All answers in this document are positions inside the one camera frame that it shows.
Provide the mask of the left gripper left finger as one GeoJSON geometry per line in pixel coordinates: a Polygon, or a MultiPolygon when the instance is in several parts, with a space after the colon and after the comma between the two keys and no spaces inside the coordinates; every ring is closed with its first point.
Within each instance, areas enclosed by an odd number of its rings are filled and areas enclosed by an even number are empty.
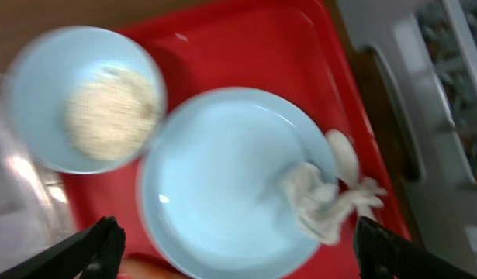
{"type": "Polygon", "coordinates": [[[113,216],[0,273],[0,279],[116,279],[126,233],[113,216]]]}

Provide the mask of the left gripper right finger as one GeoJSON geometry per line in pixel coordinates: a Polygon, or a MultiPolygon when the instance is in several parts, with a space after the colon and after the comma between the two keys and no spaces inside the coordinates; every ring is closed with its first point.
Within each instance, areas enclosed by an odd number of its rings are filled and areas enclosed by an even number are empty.
{"type": "Polygon", "coordinates": [[[368,218],[358,218],[354,253],[362,279],[477,279],[368,218]]]}

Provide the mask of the white tissue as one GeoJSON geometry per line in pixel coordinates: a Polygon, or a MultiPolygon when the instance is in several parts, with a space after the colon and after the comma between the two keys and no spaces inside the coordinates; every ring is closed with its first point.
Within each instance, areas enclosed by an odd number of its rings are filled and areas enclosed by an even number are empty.
{"type": "Polygon", "coordinates": [[[309,238],[325,245],[340,241],[341,226],[356,211],[373,219],[371,208],[381,208],[379,198],[386,190],[370,177],[359,179],[357,163],[342,163],[337,177],[346,182],[348,189],[339,192],[339,186],[324,182],[321,170],[311,163],[300,163],[283,178],[282,187],[299,228],[309,238]]]}

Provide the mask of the light blue rice bowl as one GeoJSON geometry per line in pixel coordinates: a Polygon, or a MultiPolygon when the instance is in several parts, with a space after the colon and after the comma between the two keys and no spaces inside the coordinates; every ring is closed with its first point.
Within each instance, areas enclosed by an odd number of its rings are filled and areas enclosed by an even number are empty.
{"type": "Polygon", "coordinates": [[[132,39],[94,26],[53,29],[28,43],[11,62],[3,91],[11,126],[30,155],[54,171],[100,174],[122,167],[149,143],[118,160],[95,160],[71,143],[65,122],[67,101],[85,81],[110,67],[135,70],[153,86],[168,110],[168,90],[153,57],[132,39]]]}

